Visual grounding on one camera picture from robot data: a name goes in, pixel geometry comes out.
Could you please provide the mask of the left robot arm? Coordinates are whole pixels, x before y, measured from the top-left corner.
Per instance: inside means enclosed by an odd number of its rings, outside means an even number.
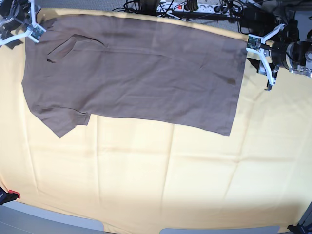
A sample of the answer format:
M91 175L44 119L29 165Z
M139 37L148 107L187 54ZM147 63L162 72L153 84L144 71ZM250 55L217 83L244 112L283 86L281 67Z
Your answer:
M280 68L290 73L312 77L312 32L304 41L299 38L297 21L280 24L264 36L249 34L246 50L260 59L249 58L257 73L267 77L267 89L276 84Z

